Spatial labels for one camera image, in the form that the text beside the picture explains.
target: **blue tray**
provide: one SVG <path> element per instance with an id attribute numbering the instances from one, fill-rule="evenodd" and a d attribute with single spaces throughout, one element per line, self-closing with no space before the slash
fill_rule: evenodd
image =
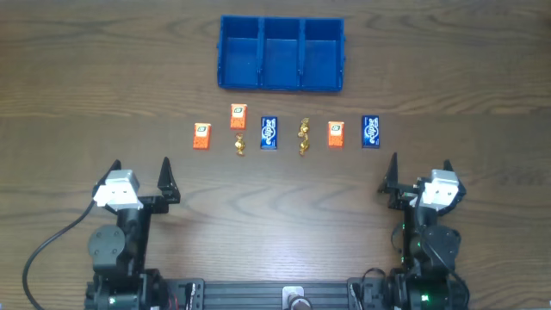
<path id="1" fill-rule="evenodd" d="M 343 19 L 221 17 L 222 88 L 340 91 L 343 67 Z"/>

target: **wooden tabletop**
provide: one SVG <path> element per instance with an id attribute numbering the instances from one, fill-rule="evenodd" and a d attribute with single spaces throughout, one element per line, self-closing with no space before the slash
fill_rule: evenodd
<path id="1" fill-rule="evenodd" d="M 472 309 L 551 299 L 551 24 L 539 0 L 0 1 L 0 304 L 29 309 L 22 267 L 76 219 L 115 159 L 153 193 L 164 156 L 182 203 L 152 220 L 147 266 L 168 278 L 345 280 L 399 267 L 401 212 L 375 193 L 393 152 L 414 183 L 449 158 L 466 199 L 441 218 L 462 236 Z M 345 19 L 339 94 L 227 91 L 220 15 Z M 249 105 L 245 157 L 231 103 Z M 381 116 L 381 149 L 360 146 Z M 279 149 L 259 149 L 279 116 Z M 302 117 L 311 149 L 298 154 Z M 345 121 L 343 150 L 326 124 Z M 209 152 L 192 150 L 213 124 Z M 82 308 L 87 243 L 115 217 L 94 208 L 35 260 L 47 309 Z"/>

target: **wood grain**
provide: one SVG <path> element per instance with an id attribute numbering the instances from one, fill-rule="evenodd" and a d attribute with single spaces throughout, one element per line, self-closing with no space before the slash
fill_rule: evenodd
<path id="1" fill-rule="evenodd" d="M 467 197 L 443 224 L 461 232 L 457 270 L 472 309 L 551 299 L 551 3 L 543 0 L 0 1 L 0 304 L 30 309 L 22 266 L 77 218 L 116 158 L 142 194 L 171 159 L 183 201 L 152 222 L 147 264 L 166 277 L 335 279 L 390 270 L 401 214 L 375 193 L 392 152 L 402 182 L 450 158 Z M 345 18 L 344 90 L 226 91 L 215 79 L 222 14 Z M 245 157 L 230 103 L 249 104 Z M 381 115 L 381 149 L 360 116 Z M 280 148 L 261 152 L 260 116 Z M 296 132 L 311 117 L 311 150 Z M 211 150 L 192 150 L 195 122 Z M 342 151 L 326 122 L 345 121 Z M 48 309 L 79 309 L 92 277 L 95 209 L 30 272 Z"/>

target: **wooden table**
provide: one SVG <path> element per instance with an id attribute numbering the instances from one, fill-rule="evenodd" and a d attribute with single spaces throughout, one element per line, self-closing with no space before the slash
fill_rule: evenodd
<path id="1" fill-rule="evenodd" d="M 76 219 L 116 159 L 152 193 L 164 156 L 183 192 L 155 216 L 147 265 L 165 277 L 335 279 L 398 267 L 401 213 L 375 190 L 393 152 L 400 181 L 449 158 L 467 187 L 442 218 L 461 232 L 456 265 L 472 309 L 551 299 L 551 27 L 547 1 L 197 0 L 0 2 L 0 303 L 29 309 L 22 267 Z M 339 94 L 226 91 L 216 83 L 220 15 L 345 19 Z M 249 104 L 246 156 L 230 104 Z M 381 116 L 381 149 L 360 118 Z M 260 116 L 278 115 L 262 152 Z M 311 149 L 296 132 L 311 118 Z M 326 123 L 345 121 L 342 151 Z M 192 150 L 213 124 L 210 152 Z M 95 208 L 30 270 L 48 309 L 79 309 L 87 243 L 115 217 Z"/>

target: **orange tic tac box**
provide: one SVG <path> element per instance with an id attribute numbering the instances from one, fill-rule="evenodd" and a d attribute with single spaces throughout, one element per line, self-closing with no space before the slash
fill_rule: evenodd
<path id="1" fill-rule="evenodd" d="M 193 148 L 196 150 L 208 150 L 210 147 L 210 124 L 196 123 L 193 135 Z"/>
<path id="2" fill-rule="evenodd" d="M 327 144 L 329 147 L 344 146 L 344 121 L 330 121 L 327 125 Z"/>
<path id="3" fill-rule="evenodd" d="M 247 105 L 241 103 L 232 104 L 232 118 L 230 129 L 245 130 L 247 127 Z"/>

